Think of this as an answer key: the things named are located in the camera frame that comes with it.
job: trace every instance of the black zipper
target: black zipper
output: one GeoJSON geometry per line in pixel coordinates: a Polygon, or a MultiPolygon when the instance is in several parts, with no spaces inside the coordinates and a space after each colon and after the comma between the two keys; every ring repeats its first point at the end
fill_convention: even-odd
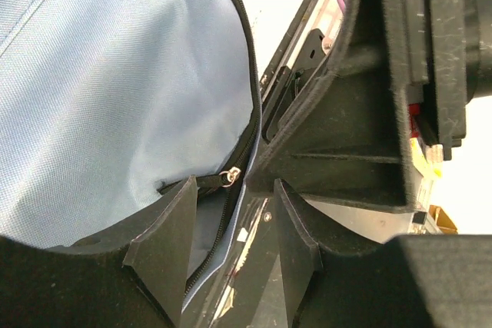
{"type": "Polygon", "coordinates": [[[201,188],[198,192],[199,197],[209,194],[219,187],[227,188],[227,196],[224,202],[221,221],[218,227],[218,232],[217,236],[215,237],[214,244],[200,267],[197,268],[197,270],[188,278],[186,282],[186,289],[184,292],[185,296],[190,292],[191,288],[193,288],[193,286],[200,279],[203,272],[207,269],[207,266],[211,262],[211,259],[214,256],[214,253],[217,250],[222,237],[224,236],[224,232],[229,225],[239,194],[241,192],[241,187],[244,180],[243,173],[246,171],[246,167],[251,155],[251,149],[256,140],[260,123],[261,102],[258,90],[258,68],[256,65],[256,54],[254,53],[253,34],[251,31],[251,26],[249,25],[248,15],[246,13],[246,8],[244,7],[243,1],[232,0],[232,2],[236,10],[238,11],[244,34],[246,36],[246,43],[248,46],[250,79],[252,85],[251,91],[253,94],[253,112],[251,114],[251,123],[248,125],[246,130],[244,130],[244,133],[242,134],[241,139],[238,142],[237,150],[235,150],[229,158],[228,162],[224,166],[224,170],[221,171],[220,174],[215,176],[197,177],[197,185],[201,188]],[[228,173],[232,168],[237,168],[241,172],[238,178],[235,178],[234,181],[229,181],[230,178],[228,178],[228,173]]]}

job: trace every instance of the purple object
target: purple object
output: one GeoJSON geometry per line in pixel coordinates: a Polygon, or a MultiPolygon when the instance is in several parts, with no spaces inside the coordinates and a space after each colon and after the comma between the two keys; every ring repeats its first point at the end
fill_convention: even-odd
{"type": "Polygon", "coordinates": [[[338,6],[340,7],[341,13],[345,13],[345,0],[337,0],[338,6]]]}

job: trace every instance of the zipper teeth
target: zipper teeth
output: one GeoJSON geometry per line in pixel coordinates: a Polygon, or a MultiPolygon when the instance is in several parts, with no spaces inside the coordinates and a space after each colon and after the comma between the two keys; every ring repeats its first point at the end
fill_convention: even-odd
{"type": "MultiPolygon", "coordinates": [[[[244,6],[244,3],[242,0],[236,0],[236,3],[239,5],[239,10],[242,12],[243,15],[246,15],[246,8],[244,6]]],[[[248,51],[249,53],[251,54],[250,57],[253,59],[252,63],[253,63],[253,78],[256,80],[258,78],[258,67],[256,65],[256,53],[254,51],[254,43],[253,43],[253,33],[251,31],[251,27],[247,27],[246,28],[247,30],[245,30],[245,34],[246,34],[246,42],[248,44],[248,51]]],[[[260,104],[260,101],[258,99],[258,88],[256,88],[256,86],[258,85],[258,83],[255,84],[255,93],[254,96],[253,96],[253,99],[254,99],[254,103],[256,103],[257,105],[257,109],[261,109],[261,104],[260,104]]],[[[255,139],[256,139],[256,134],[258,132],[258,124],[259,124],[259,117],[258,115],[256,117],[254,117],[254,127],[253,127],[253,132],[252,132],[252,135],[250,137],[250,139],[248,140],[248,143],[246,145],[246,147],[244,148],[244,150],[242,151],[241,155],[239,156],[238,160],[237,160],[237,166],[243,171],[244,173],[244,169],[243,166],[242,166],[242,161],[245,159],[246,155],[248,154],[248,152],[250,151],[250,148],[251,148],[251,145],[254,143],[255,139]]],[[[215,251],[218,247],[218,244],[219,242],[221,241],[222,239],[222,236],[224,235],[224,231],[225,231],[225,223],[226,223],[226,213],[227,213],[227,210],[229,208],[228,206],[228,203],[230,201],[230,197],[231,197],[231,190],[233,188],[236,188],[239,184],[242,185],[243,183],[243,180],[244,180],[244,176],[242,177],[241,180],[239,180],[236,184],[234,184],[232,187],[228,188],[227,189],[227,197],[225,198],[225,202],[224,202],[224,207],[222,209],[222,215],[221,215],[221,221],[220,221],[220,224],[218,226],[218,232],[217,232],[217,236],[215,237],[215,241],[214,241],[214,244],[212,245],[212,248],[210,250],[210,252],[208,253],[207,257],[205,258],[205,260],[203,261],[203,263],[200,265],[200,267],[190,276],[190,278],[188,279],[187,283],[186,283],[186,289],[184,291],[184,295],[188,295],[188,293],[191,291],[191,289],[193,288],[193,286],[198,282],[198,280],[200,279],[201,275],[203,274],[203,272],[205,271],[205,269],[207,268],[208,264],[211,262],[211,259],[212,257],[214,256],[215,254],[215,251]]]]}

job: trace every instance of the black cylinder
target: black cylinder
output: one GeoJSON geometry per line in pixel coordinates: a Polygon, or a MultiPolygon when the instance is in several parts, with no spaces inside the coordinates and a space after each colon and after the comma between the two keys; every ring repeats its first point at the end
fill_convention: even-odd
{"type": "Polygon", "coordinates": [[[492,95],[492,0],[465,0],[468,101],[492,95]]]}

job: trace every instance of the light blue bag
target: light blue bag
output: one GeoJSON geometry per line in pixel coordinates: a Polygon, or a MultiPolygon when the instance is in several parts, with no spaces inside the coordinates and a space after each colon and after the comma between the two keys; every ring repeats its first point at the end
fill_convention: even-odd
{"type": "Polygon", "coordinates": [[[241,0],[0,0],[0,234],[68,247],[196,176],[185,308],[227,256],[260,116],[241,0]]]}

